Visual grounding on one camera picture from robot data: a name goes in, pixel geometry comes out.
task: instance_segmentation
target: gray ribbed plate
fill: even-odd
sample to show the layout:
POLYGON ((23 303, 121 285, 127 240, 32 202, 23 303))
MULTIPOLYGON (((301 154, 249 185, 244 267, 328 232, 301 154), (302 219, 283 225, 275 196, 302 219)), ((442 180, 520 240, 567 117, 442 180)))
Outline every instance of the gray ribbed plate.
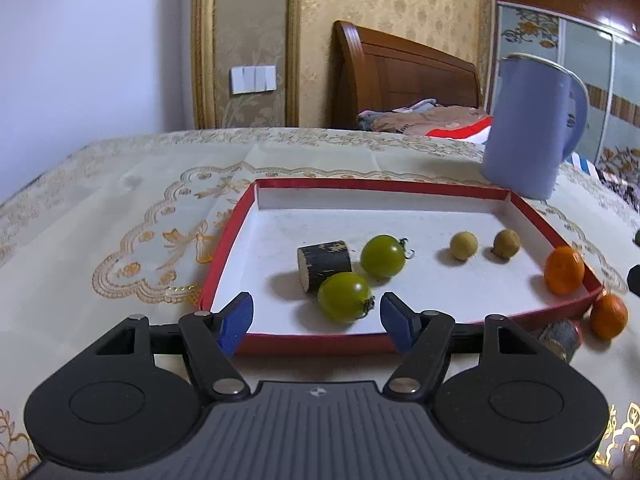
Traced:
POLYGON ((538 473, 482 463, 444 439, 421 406, 388 400, 373 382, 362 382, 263 383, 255 397, 213 408, 190 441, 158 462, 108 474, 46 463, 29 478, 602 480, 606 476, 588 462, 538 473))

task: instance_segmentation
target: light switch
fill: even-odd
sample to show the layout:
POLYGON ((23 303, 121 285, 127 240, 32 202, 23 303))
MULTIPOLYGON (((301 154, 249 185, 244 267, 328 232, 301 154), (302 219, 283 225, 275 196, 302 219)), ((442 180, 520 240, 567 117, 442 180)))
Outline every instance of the light switch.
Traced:
POLYGON ((266 89, 276 89, 276 67, 275 65, 265 65, 264 67, 264 79, 266 83, 266 89))
POLYGON ((245 66, 242 70, 244 75, 244 91, 255 92, 255 66, 245 66))
POLYGON ((243 94, 244 90, 244 75, 242 74, 242 66, 235 66, 231 69, 231 93, 243 94))
POLYGON ((264 92, 266 89, 265 66, 258 65, 255 67, 255 91, 264 92))

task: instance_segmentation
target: wooden bed headboard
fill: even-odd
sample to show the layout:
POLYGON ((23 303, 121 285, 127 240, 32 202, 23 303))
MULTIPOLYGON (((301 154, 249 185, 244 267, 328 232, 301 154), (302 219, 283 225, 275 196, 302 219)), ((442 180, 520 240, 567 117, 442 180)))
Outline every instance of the wooden bed headboard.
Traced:
POLYGON ((363 110, 389 111, 435 98, 479 107, 476 67, 415 41, 353 23, 334 23, 341 52, 332 128, 356 129, 363 110))

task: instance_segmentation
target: tablecloth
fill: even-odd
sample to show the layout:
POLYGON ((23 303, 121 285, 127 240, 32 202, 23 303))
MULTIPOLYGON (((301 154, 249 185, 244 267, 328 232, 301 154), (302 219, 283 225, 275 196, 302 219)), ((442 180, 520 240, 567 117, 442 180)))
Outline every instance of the tablecloth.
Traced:
MULTIPOLYGON (((238 197, 259 177, 482 184, 482 147, 445 139, 307 128, 196 130, 105 140, 73 154, 0 208, 0 480, 37 464, 22 423, 29 393, 132 313, 170 323, 194 300, 238 197)), ((546 202, 530 201, 629 308, 610 344, 585 330, 572 365, 612 405, 595 461, 615 465, 640 426, 640 299, 626 273, 640 216, 569 164, 546 202)), ((181 361, 158 364, 185 376, 181 361)), ((398 357, 239 357, 258 380, 382 385, 398 357)), ((455 359, 449 373, 474 364, 455 359)))

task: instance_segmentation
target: pitcher handle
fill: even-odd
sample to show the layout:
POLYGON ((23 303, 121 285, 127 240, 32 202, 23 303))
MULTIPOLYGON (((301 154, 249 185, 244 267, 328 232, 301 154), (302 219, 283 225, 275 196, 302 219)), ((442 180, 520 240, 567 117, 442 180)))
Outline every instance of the pitcher handle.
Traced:
POLYGON ((562 160, 566 160, 578 145, 578 141, 580 141, 580 137, 582 136, 582 131, 587 124, 587 112, 589 110, 589 93, 587 92, 587 87, 574 73, 568 72, 568 75, 571 76, 571 92, 575 96, 575 124, 572 128, 569 140, 564 146, 562 160))

